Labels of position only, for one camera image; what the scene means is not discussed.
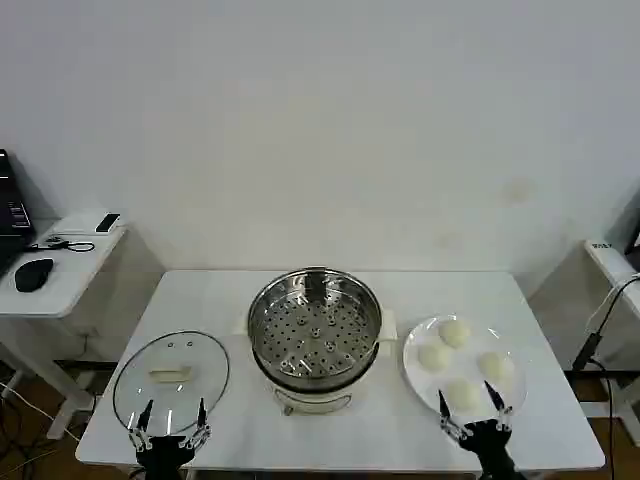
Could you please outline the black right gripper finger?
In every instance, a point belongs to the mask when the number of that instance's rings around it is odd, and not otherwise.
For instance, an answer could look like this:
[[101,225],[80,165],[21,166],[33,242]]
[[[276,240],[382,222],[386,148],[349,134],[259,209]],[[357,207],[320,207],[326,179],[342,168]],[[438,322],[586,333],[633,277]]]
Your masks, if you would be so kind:
[[507,406],[500,395],[500,393],[494,389],[494,387],[488,382],[484,381],[484,386],[489,394],[489,397],[498,413],[497,428],[502,431],[511,430],[511,416],[513,413],[513,407]]
[[473,432],[465,425],[457,423],[451,415],[448,403],[441,390],[438,391],[440,428],[456,443],[466,441],[473,436]]

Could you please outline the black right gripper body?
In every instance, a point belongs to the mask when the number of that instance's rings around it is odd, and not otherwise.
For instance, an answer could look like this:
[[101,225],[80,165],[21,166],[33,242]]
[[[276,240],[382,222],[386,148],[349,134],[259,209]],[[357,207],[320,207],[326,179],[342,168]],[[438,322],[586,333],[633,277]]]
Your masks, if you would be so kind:
[[459,445],[474,453],[481,465],[480,479],[515,479],[514,461],[507,452],[506,445],[512,431],[497,419],[467,423],[465,438]]

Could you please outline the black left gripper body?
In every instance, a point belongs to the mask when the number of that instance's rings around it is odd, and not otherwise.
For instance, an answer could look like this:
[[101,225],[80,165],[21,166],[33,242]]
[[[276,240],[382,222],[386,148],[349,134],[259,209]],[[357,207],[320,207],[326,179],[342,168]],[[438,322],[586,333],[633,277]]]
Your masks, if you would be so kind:
[[193,459],[193,444],[184,436],[151,437],[136,448],[146,480],[180,480],[183,465]]

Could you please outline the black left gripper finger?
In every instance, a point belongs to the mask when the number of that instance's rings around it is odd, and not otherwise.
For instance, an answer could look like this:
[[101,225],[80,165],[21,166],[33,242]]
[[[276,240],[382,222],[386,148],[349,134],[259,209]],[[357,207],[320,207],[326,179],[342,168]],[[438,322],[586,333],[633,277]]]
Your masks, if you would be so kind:
[[152,449],[150,437],[147,434],[152,408],[153,400],[150,399],[139,415],[137,423],[127,428],[129,440],[136,452],[147,452]]
[[181,446],[187,450],[199,450],[207,442],[210,435],[211,427],[207,423],[207,410],[205,408],[204,399],[200,398],[196,419],[196,429],[181,443]]

